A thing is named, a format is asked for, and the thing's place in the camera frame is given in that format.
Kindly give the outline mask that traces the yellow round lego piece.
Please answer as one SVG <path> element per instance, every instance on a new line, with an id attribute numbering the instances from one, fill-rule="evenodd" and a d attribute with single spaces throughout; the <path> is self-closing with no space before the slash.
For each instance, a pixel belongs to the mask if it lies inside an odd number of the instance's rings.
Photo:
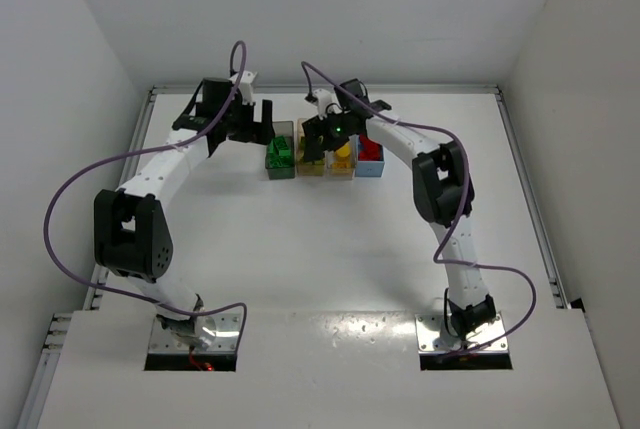
<path id="1" fill-rule="evenodd" d="M 336 159 L 349 159 L 351 157 L 351 148 L 349 144 L 345 144 L 334 152 Z"/>

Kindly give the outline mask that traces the red curved top lego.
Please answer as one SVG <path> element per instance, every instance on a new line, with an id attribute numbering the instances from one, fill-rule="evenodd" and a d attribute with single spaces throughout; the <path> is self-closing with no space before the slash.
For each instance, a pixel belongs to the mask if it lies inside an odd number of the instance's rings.
<path id="1" fill-rule="evenodd" d="M 383 148 L 365 135 L 358 137 L 358 160 L 365 162 L 379 162 L 383 160 Z"/>

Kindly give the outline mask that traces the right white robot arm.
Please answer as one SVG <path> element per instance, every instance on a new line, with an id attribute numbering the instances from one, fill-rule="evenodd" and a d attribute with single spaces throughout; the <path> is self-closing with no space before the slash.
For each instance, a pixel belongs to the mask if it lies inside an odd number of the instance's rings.
<path id="1" fill-rule="evenodd" d="M 305 101 L 317 111 L 302 124 L 306 162 L 364 136 L 411 170 L 414 206 L 436 236 L 434 261 L 447 275 L 444 328 L 467 349 L 467 337 L 493 321 L 496 308 L 477 265 L 470 219 L 474 190 L 460 144 L 439 143 L 403 122 L 385 101 L 370 101 L 357 79 L 333 92 L 311 89 Z"/>

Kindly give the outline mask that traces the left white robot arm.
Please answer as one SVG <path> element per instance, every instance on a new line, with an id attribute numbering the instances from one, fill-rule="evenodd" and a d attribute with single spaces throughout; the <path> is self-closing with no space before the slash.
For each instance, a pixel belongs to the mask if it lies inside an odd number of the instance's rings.
<path id="1" fill-rule="evenodd" d="M 201 297 L 170 270 L 174 246 L 165 211 L 193 170 L 226 140 L 267 145 L 274 136 L 269 100 L 254 118 L 256 73 L 203 80 L 171 126 L 160 152 L 117 190 L 94 199 L 94 254 L 98 265 L 128 279 L 155 300 L 163 329 L 195 340 L 203 321 Z"/>

